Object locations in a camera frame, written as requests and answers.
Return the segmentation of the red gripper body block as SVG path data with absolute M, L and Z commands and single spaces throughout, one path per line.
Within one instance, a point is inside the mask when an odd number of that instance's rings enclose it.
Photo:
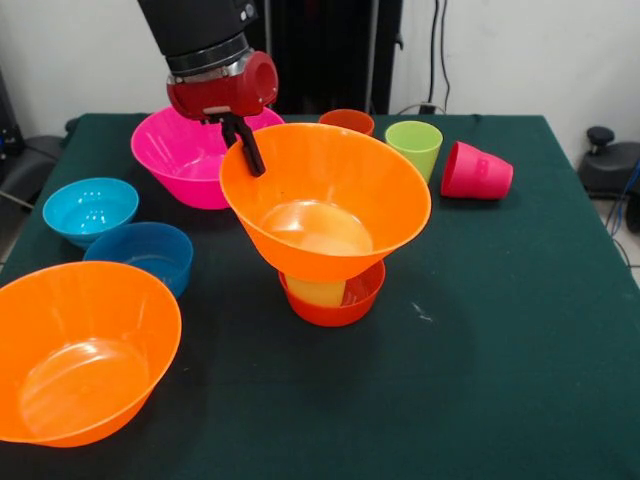
M 222 114 L 255 116 L 278 94 L 278 74 L 272 58 L 261 51 L 205 73 L 167 80 L 173 108 L 183 117 L 205 121 Z

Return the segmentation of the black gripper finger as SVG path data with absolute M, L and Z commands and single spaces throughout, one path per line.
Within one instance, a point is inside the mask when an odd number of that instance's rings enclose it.
M 236 143 L 239 127 L 242 118 L 235 114 L 223 114 L 221 116 L 221 132 L 227 148 Z
M 253 131 L 241 116 L 232 116 L 234 135 L 242 141 L 242 149 L 248 169 L 252 176 L 262 176 L 266 172 L 262 156 L 254 138 Z

